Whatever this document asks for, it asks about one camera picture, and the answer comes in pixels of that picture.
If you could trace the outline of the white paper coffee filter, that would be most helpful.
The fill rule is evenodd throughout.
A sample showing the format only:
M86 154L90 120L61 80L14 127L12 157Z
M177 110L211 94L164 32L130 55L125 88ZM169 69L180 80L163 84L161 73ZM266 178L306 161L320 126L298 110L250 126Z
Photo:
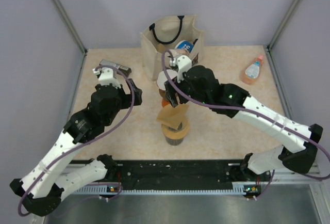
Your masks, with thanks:
M170 79L173 79L175 77L177 77L177 72L172 70L172 69L166 69L166 72L167 74L169 75ZM163 90L165 91L166 88L165 88L165 82L167 81L167 77L165 75L165 73L163 71L161 71L159 74L158 74L158 78L157 78L157 86L160 90Z

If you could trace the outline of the brown paper coffee filter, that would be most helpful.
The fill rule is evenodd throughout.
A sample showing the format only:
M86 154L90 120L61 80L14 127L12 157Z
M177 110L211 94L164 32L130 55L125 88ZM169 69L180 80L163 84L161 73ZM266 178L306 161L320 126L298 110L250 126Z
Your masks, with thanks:
M168 104L160 110L156 121L176 130L179 128L180 124L182 124L182 127L185 127L188 122L186 117L188 108L189 106L187 104L177 105L176 107L172 107Z

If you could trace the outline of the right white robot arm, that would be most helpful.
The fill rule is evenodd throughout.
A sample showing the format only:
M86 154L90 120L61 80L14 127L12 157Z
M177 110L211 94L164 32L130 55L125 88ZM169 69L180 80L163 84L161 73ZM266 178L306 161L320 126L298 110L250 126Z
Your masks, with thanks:
M321 126L306 126L278 114L238 85L219 83L213 71L204 66L192 67L181 81L175 77L165 81L164 87L173 107L198 101L215 113L250 124L280 142L277 148L245 156L240 168L244 179L251 181L259 174L281 168L309 173L322 136Z

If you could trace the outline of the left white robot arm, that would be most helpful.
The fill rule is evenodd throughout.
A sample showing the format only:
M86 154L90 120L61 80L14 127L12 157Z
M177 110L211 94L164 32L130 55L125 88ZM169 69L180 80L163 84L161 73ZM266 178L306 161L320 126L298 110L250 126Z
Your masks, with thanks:
M130 93L116 79L122 72L113 66L98 66L93 70L99 84L87 106L71 116L58 139L38 165L21 179L10 183L12 191L21 199L18 214L43 217L53 212L69 195L99 180L111 181L117 174L117 164L110 155L103 154L74 172L63 174L67 165L84 147L107 136L119 111L126 109L124 118L112 129L117 129L129 116L134 106L142 103L142 90L134 81L124 77Z

